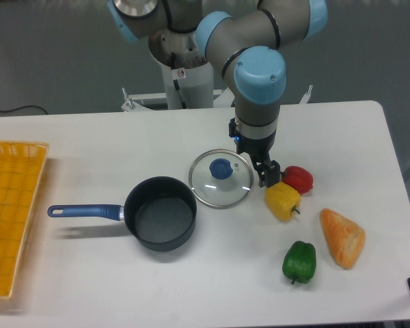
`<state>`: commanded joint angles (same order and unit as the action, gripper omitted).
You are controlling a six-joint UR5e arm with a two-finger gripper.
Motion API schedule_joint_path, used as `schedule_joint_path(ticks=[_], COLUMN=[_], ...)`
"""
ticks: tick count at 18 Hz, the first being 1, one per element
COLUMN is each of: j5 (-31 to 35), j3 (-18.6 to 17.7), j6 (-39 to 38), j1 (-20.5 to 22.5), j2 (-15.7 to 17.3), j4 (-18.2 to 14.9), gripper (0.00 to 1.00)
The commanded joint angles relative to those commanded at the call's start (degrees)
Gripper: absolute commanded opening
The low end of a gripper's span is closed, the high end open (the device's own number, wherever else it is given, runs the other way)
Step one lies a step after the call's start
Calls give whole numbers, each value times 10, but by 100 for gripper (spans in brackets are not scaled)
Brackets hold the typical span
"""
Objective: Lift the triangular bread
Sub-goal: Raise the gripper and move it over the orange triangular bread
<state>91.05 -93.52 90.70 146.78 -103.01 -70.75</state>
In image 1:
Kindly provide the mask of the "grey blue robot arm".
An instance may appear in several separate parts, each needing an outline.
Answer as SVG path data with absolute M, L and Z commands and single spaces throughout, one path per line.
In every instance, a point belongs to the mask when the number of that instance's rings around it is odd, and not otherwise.
M 286 88 L 282 46 L 305 40 L 327 23 L 325 1 L 259 1 L 254 12 L 233 18 L 203 12 L 201 1 L 109 1 L 121 34 L 148 39 L 161 67 L 170 109 L 213 105 L 213 76 L 219 74 L 234 96 L 229 135 L 236 151 L 249 155 L 259 185 L 280 180 L 270 159 L 280 98 Z

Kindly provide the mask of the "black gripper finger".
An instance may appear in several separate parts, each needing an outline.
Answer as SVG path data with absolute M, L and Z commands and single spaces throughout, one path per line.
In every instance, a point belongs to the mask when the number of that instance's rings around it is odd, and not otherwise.
M 261 188 L 269 188 L 280 182 L 281 169 L 279 163 L 275 160 L 256 163 L 256 171 L 259 177 L 258 185 Z

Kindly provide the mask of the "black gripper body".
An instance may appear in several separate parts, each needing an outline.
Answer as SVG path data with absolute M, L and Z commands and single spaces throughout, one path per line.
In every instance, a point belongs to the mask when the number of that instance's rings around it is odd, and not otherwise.
M 276 136 L 277 120 L 264 126 L 252 126 L 240 118 L 232 118 L 228 124 L 229 136 L 233 138 L 236 153 L 248 154 L 255 161 L 269 161 Z

